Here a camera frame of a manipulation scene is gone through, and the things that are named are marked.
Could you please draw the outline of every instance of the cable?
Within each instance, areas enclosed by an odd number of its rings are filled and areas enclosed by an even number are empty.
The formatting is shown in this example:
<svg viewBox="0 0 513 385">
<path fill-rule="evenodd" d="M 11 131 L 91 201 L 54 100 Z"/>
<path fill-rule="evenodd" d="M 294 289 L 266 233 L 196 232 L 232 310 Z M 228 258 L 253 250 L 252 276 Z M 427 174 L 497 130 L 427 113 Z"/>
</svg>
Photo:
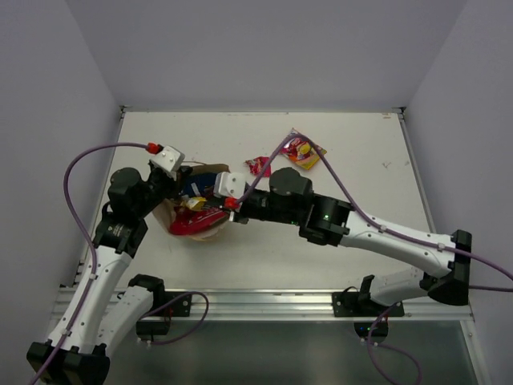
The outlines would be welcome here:
<svg viewBox="0 0 513 385">
<path fill-rule="evenodd" d="M 262 167 L 261 171 L 258 173 L 258 175 L 256 176 L 255 180 L 251 183 L 251 185 L 249 186 L 249 188 L 245 191 L 244 195 L 239 198 L 238 200 L 236 200 L 236 203 L 239 204 L 239 203 L 242 203 L 244 202 L 244 200 L 249 196 L 249 194 L 252 193 L 252 191 L 255 189 L 255 187 L 257 186 L 258 182 L 262 179 L 262 177 L 264 176 L 265 174 L 265 171 L 267 170 L 267 168 L 271 165 L 271 163 L 273 162 L 274 158 L 277 157 L 277 155 L 280 153 L 280 150 L 292 139 L 295 139 L 295 138 L 300 138 L 306 142 L 308 142 L 310 144 L 310 146 L 312 148 L 318 148 L 318 146 L 312 141 L 310 140 L 309 138 L 307 138 L 306 136 L 302 135 L 302 134 L 293 134 L 293 135 L 290 135 L 290 136 L 286 136 L 282 141 L 281 143 L 278 145 L 278 147 L 276 147 L 276 149 L 273 151 L 273 153 L 269 156 L 269 159 L 267 160 L 267 162 L 265 162 L 264 164 L 264 167 Z M 376 222 L 376 221 L 373 221 L 361 208 L 360 206 L 357 204 L 357 202 L 353 199 L 353 197 L 351 196 L 351 194 L 349 193 L 348 189 L 344 186 L 344 184 L 342 183 L 341 179 L 338 177 L 338 175 L 335 173 L 335 171 L 333 170 L 333 168 L 331 167 L 331 164 L 329 164 L 328 160 L 325 158 L 324 154 L 322 152 L 317 152 L 317 154 L 319 155 L 319 157 L 321 158 L 322 162 L 325 164 L 326 168 L 328 169 L 329 173 L 331 174 L 331 176 L 335 179 L 335 182 L 338 184 L 338 187 L 341 188 L 342 192 L 344 193 L 344 195 L 347 197 L 347 199 L 349 200 L 349 202 L 351 203 L 351 205 L 354 207 L 354 210 L 358 213 L 358 215 L 360 215 L 360 217 L 362 217 L 364 219 L 364 221 L 366 221 L 369 225 L 373 226 L 374 228 L 376 229 L 382 229 L 382 227 Z M 428 242 L 428 241 L 423 241 L 423 240 L 420 240 L 420 239 L 417 239 L 417 238 L 413 238 L 413 237 L 409 237 L 405 234 L 402 234 L 400 232 L 397 232 L 395 230 L 392 230 L 392 229 L 385 229 L 384 230 L 385 233 L 388 233 L 394 237 L 397 237 L 399 239 L 402 239 L 403 241 L 408 241 L 408 242 L 411 242 L 411 243 L 414 243 L 414 244 L 417 244 L 417 245 L 423 245 L 423 246 L 426 246 L 426 247 L 431 247 L 431 248 L 434 248 L 434 249 L 438 249 L 438 244 L 435 244 L 435 243 L 432 243 L 432 242 Z M 464 257 L 468 257 L 470 259 L 474 259 L 476 261 L 479 261 L 481 263 L 483 263 L 484 265 L 487 265 L 487 266 L 490 266 L 492 269 L 494 270 L 497 270 L 499 271 L 500 273 L 506 275 L 508 278 L 510 278 L 512 281 L 513 281 L 513 274 L 510 273 L 509 271 L 507 271 L 506 269 L 502 268 L 501 266 L 499 265 L 496 265 L 494 262 L 492 261 L 489 261 L 487 260 L 486 258 L 483 258 L 483 257 L 480 257 L 479 255 L 476 255 L 476 254 L 473 254 L 473 253 L 469 253 L 467 251 L 464 251 L 464 250 L 460 250 L 460 249 L 456 249 L 454 247 L 445 247 L 445 250 L 446 251 L 449 251 L 449 252 L 452 252 L 452 253 L 456 253 L 456 254 L 460 254 L 460 255 L 463 255 Z M 507 293 L 511 293 L 513 292 L 513 288 L 504 288 L 504 287 L 494 287 L 494 286 L 469 286 L 469 289 L 474 289 L 474 290 L 489 290 L 489 291 L 499 291 L 499 292 L 507 292 Z M 384 314 L 380 315 L 376 321 L 374 321 L 374 324 L 378 324 L 378 320 L 381 319 L 382 317 L 384 317 L 386 314 L 388 314 L 388 311 L 386 311 Z M 417 380 L 420 378 L 422 380 L 422 372 L 421 372 L 421 368 L 420 368 L 420 365 L 418 364 L 418 361 L 416 361 L 410 354 L 408 354 L 407 352 L 401 350 L 401 349 L 398 349 L 396 347 L 391 347 L 389 345 L 383 345 L 383 344 L 380 344 L 381 347 L 384 347 L 386 349 L 389 349 L 389 350 L 393 350 L 393 351 L 397 351 L 399 353 L 402 353 L 404 354 L 406 357 L 408 357 L 409 359 L 411 359 L 414 363 L 415 363 L 415 366 L 417 367 L 418 369 L 418 377 L 417 377 Z M 376 367 L 376 370 L 378 370 L 378 372 L 385 378 L 387 379 L 388 381 L 390 381 L 391 383 L 396 383 L 394 382 L 384 371 L 383 369 L 381 369 L 378 365 L 378 363 L 376 362 L 375 360 L 375 357 L 370 353 L 370 358 L 371 360 L 373 361 L 373 364 L 374 366 Z"/>
<path fill-rule="evenodd" d="M 141 319 L 143 319 L 143 318 L 146 318 L 146 317 L 150 317 L 153 314 L 157 314 L 160 311 L 169 308 L 172 304 L 174 304 L 175 302 L 178 302 L 180 299 L 185 298 L 185 297 L 187 297 L 189 295 L 194 295 L 194 294 L 195 295 L 200 295 L 205 300 L 205 311 L 203 312 L 203 315 L 201 316 L 201 319 L 198 322 L 196 322 L 196 324 L 191 329 L 187 330 L 185 333 L 179 335 L 178 337 L 174 337 L 174 338 L 168 339 L 166 341 L 150 341 L 150 340 L 143 340 L 143 341 L 148 342 L 148 343 L 150 343 L 152 345 L 169 345 L 170 343 L 174 343 L 176 341 L 179 341 L 182 338 L 185 338 L 188 335 L 194 333 L 203 324 L 203 321 L 205 320 L 205 317 L 207 317 L 208 308 L 210 307 L 210 303 L 208 302 L 207 296 L 205 294 L 201 293 L 200 291 L 188 291 L 186 293 L 182 293 L 178 297 L 174 297 L 168 303 L 162 305 L 161 307 L 158 307 L 155 310 L 150 311 L 149 313 L 146 313 L 143 317 L 141 317 Z"/>
<path fill-rule="evenodd" d="M 419 361 L 410 353 L 407 351 L 404 351 L 403 349 L 400 349 L 395 346 L 388 345 L 387 343 L 372 343 L 371 337 L 372 332 L 374 331 L 374 328 L 376 325 L 385 317 L 392 309 L 397 306 L 397 303 L 394 303 L 392 306 L 388 307 L 383 311 L 381 314 L 378 315 L 378 317 L 374 320 L 372 325 L 370 326 L 369 333 L 367 334 L 367 352 L 369 353 L 370 360 L 372 361 L 372 364 L 376 368 L 376 370 L 379 372 L 380 375 L 383 376 L 384 379 L 386 379 L 389 383 L 392 383 L 393 385 L 401 385 L 397 381 L 395 381 L 392 377 L 390 377 L 378 364 L 378 361 L 376 360 L 376 356 L 374 355 L 373 345 L 376 347 L 382 347 L 384 349 L 388 349 L 389 351 L 396 351 L 402 355 L 405 355 L 410 361 L 412 361 L 415 366 L 417 367 L 417 378 L 415 379 L 414 385 L 419 385 L 422 382 L 422 368 L 420 367 Z"/>
<path fill-rule="evenodd" d="M 77 226 L 80 229 L 80 233 L 82 233 L 84 239 L 86 240 L 87 246 L 89 247 L 89 250 L 91 251 L 91 261 L 92 261 L 92 267 L 91 267 L 91 273 L 96 274 L 96 267 L 97 267 L 97 255 L 96 255 L 96 249 L 93 246 L 93 241 L 91 240 L 91 237 L 89 233 L 87 232 L 86 226 L 84 223 L 80 220 L 79 215 L 77 214 L 77 211 L 75 210 L 75 207 L 73 206 L 73 203 L 71 202 L 70 197 L 70 187 L 69 187 L 69 179 L 71 170 L 73 167 L 81 160 L 83 157 L 91 154 L 92 152 L 96 152 L 98 150 L 104 150 L 105 148 L 114 148 L 114 147 L 136 147 L 136 148 L 144 148 L 148 149 L 148 145 L 146 144 L 139 144 L 139 143 L 114 143 L 114 144 L 103 144 L 100 146 L 96 146 L 93 148 L 89 148 L 88 150 L 78 154 L 71 163 L 67 166 L 66 172 L 64 173 L 64 180 L 63 180 L 63 189 L 64 189 L 64 198 L 66 199 L 67 207 L 70 210 L 71 216 L 75 220 Z M 89 293 L 89 290 L 91 289 L 92 280 L 87 280 L 86 287 L 84 288 L 84 291 L 82 293 L 82 296 L 79 299 L 79 303 L 77 304 L 77 307 L 75 307 L 75 311 L 70 317 L 69 322 L 67 323 L 66 330 L 71 330 L 73 325 L 75 324 L 76 318 L 80 314 L 80 310 L 82 309 L 82 306 L 84 302 L 86 301 L 87 294 Z M 51 364 L 52 360 L 55 358 L 57 353 L 59 352 L 59 349 L 64 344 L 64 341 L 66 340 L 67 334 L 63 334 L 63 336 L 59 339 L 57 344 L 55 345 L 53 351 L 50 353 L 44 364 L 39 368 L 35 376 L 30 380 L 29 385 L 34 385 L 39 380 L 39 378 L 42 376 L 42 374 L 45 372 L 45 370 L 48 368 L 48 366 Z"/>
</svg>

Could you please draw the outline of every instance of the white table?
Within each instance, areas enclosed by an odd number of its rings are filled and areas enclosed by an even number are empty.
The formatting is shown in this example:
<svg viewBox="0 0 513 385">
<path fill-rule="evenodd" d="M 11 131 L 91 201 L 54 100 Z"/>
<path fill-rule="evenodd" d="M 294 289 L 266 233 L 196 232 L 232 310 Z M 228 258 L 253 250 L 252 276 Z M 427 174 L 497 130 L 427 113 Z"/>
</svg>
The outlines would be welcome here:
<svg viewBox="0 0 513 385">
<path fill-rule="evenodd" d="M 184 152 L 187 160 L 226 163 L 232 171 L 252 178 L 244 160 L 270 154 L 291 128 L 328 151 L 327 159 L 366 211 L 428 230 L 395 114 L 128 112 L 119 141 L 170 144 Z M 146 178 L 148 155 L 119 148 L 110 173 L 135 167 Z M 279 156 L 273 170 L 289 166 L 295 167 Z M 313 181 L 316 193 L 344 199 L 322 162 L 301 174 Z M 267 183 L 263 179 L 259 188 L 268 188 Z M 172 237 L 152 216 L 147 224 L 147 235 L 120 287 L 136 274 L 150 274 L 162 278 L 167 288 L 340 289 L 358 285 L 368 274 L 406 268 L 371 252 L 309 244 L 298 237 L 294 226 L 229 223 L 215 241 L 198 242 Z"/>
</svg>

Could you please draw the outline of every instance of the red snack bag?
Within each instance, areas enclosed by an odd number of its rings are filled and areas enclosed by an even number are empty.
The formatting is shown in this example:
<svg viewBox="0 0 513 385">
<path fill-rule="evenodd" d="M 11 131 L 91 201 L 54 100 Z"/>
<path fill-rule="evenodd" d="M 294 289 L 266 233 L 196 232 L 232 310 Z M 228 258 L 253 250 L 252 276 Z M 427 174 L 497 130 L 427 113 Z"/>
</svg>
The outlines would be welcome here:
<svg viewBox="0 0 513 385">
<path fill-rule="evenodd" d="M 299 131 L 293 128 L 289 135 L 299 133 Z M 317 152 L 322 152 L 323 154 L 327 153 L 327 151 L 321 146 L 317 146 L 317 148 L 314 149 L 308 142 L 305 142 L 300 138 L 294 138 L 290 140 L 280 150 L 281 154 L 287 156 L 292 162 L 304 168 L 305 170 L 310 170 L 310 168 L 320 159 Z"/>
<path fill-rule="evenodd" d="M 245 163 L 249 166 L 249 172 L 253 175 L 258 175 L 262 168 L 264 167 L 265 162 L 269 160 L 268 156 L 258 156 L 255 159 L 246 160 Z M 271 166 L 267 167 L 267 170 L 264 172 L 264 177 L 269 178 L 271 176 Z"/>
</svg>

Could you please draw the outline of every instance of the gray wall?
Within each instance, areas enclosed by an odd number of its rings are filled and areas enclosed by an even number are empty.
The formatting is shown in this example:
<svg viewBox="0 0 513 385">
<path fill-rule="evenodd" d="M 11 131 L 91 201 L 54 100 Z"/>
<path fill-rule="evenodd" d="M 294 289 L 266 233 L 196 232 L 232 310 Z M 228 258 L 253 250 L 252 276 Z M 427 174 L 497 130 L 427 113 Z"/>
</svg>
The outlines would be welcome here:
<svg viewBox="0 0 513 385">
<path fill-rule="evenodd" d="M 466 0 L 67 0 L 137 107 L 406 106 Z"/>
<path fill-rule="evenodd" d="M 119 114 L 64 1 L 4 0 L 0 52 L 0 383 L 26 383 L 26 350 L 44 341 L 59 283 L 83 250 L 63 199 L 65 167 L 113 141 Z M 109 156 L 84 161 L 72 178 L 87 223 Z"/>
<path fill-rule="evenodd" d="M 406 110 L 439 231 L 474 234 L 479 255 L 513 271 L 513 2 L 471 0 Z M 472 282 L 513 286 L 473 264 Z M 511 294 L 471 295 L 494 383 L 513 375 Z"/>
</svg>

